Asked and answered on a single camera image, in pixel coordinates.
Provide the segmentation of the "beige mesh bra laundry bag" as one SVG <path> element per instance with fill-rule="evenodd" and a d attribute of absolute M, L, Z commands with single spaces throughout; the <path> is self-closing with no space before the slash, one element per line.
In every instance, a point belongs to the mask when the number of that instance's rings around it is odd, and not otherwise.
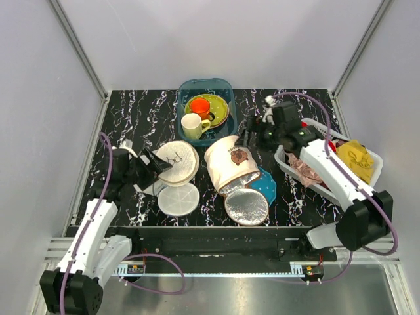
<path fill-rule="evenodd" d="M 172 166 L 159 175 L 160 181 L 168 186 L 183 186 L 198 171 L 200 161 L 198 153 L 193 146 L 185 141 L 165 143 L 156 151 L 156 156 Z"/>

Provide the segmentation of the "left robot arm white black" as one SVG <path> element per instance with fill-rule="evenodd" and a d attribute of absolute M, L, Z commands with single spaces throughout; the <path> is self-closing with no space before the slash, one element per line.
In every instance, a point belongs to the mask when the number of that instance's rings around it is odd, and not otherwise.
<path fill-rule="evenodd" d="M 124 235 L 112 236 L 104 249 L 100 247 L 117 215 L 122 189 L 150 188 L 172 167 L 147 148 L 136 154 L 126 146 L 110 149 L 106 162 L 106 177 L 87 202 L 71 245 L 58 266 L 41 275 L 39 285 L 52 314 L 98 313 L 104 287 L 114 270 L 124 258 L 136 259 L 142 251 L 138 240 Z"/>

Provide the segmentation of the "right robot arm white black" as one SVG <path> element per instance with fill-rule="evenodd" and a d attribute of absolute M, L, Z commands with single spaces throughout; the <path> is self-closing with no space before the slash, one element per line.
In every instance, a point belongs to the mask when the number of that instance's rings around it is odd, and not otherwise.
<path fill-rule="evenodd" d="M 292 102 L 273 104 L 266 116 L 250 115 L 236 141 L 238 146 L 254 142 L 261 150 L 282 147 L 320 176 L 344 214 L 339 222 L 310 229 L 298 243 L 299 255 L 315 259 L 325 247 L 343 246 L 349 251 L 366 249 L 390 234 L 393 198 L 376 192 L 358 178 L 331 150 L 329 137 L 315 126 L 303 126 Z"/>

